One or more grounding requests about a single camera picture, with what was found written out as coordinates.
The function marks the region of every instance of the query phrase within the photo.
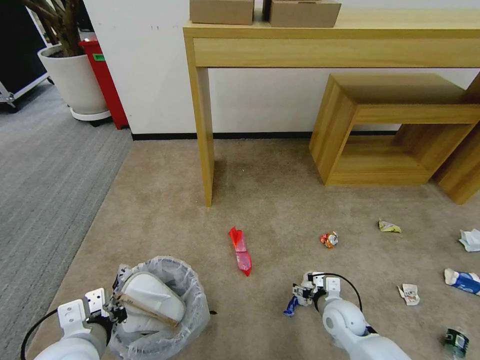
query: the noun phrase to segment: trash bin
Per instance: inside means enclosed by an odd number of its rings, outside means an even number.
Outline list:
[[[152,334],[127,333],[116,324],[108,346],[124,360],[166,360],[196,339],[207,326],[210,320],[207,297],[197,273],[187,263],[169,256],[157,256],[131,269],[121,265],[116,288],[121,288],[131,274],[138,272],[151,273],[162,280],[185,303],[185,315],[177,327]]]
[[[129,126],[129,121],[125,115],[124,107],[115,88],[114,81],[110,75],[109,67],[105,62],[104,54],[100,48],[99,42],[95,36],[86,38],[78,43],[85,50],[91,68],[95,74],[98,85],[100,86],[106,105],[110,110],[113,123],[117,129]]]

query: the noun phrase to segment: blue wrapper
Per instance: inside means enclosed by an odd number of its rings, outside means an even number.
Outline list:
[[[290,302],[288,303],[285,311],[283,312],[285,315],[287,315],[289,318],[291,318],[295,314],[295,308],[299,305],[299,300],[297,297],[294,295]]]
[[[467,293],[480,295],[480,277],[472,272],[445,269],[445,283]]]

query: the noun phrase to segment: white plant pot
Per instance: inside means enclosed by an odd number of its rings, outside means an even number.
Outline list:
[[[108,118],[110,111],[87,55],[49,57],[61,50],[60,44],[47,47],[38,52],[38,57],[73,117],[82,121]]]

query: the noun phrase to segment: floor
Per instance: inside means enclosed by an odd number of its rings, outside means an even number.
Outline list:
[[[471,338],[469,358],[480,359],[479,298],[443,279],[445,268],[480,274],[479,254],[457,242],[460,229],[479,226],[480,195],[458,206],[431,183],[325,187],[306,140],[216,140],[215,158],[205,208],[196,141],[134,142],[52,306],[110,290],[119,264],[170,255],[198,272],[218,312],[175,359],[341,360],[313,308],[282,314],[303,273],[337,272],[358,288],[367,321],[412,359],[440,359],[439,338],[456,326]],[[379,232],[379,217],[403,233]],[[232,226],[245,232],[250,277],[236,268]],[[339,244],[327,249],[318,237],[331,230]],[[400,298],[402,283],[419,286],[418,306]],[[29,357],[59,334],[57,321],[46,321]]]
[[[0,109],[2,359],[46,313],[132,144],[130,130],[72,118],[46,81],[17,105]]]

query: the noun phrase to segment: black baseboard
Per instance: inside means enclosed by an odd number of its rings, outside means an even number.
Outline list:
[[[395,135],[396,131],[352,131],[350,135]],[[279,131],[279,132],[216,132],[214,139],[309,139],[311,131]],[[133,141],[142,140],[192,140],[197,138],[194,132],[131,134]]]

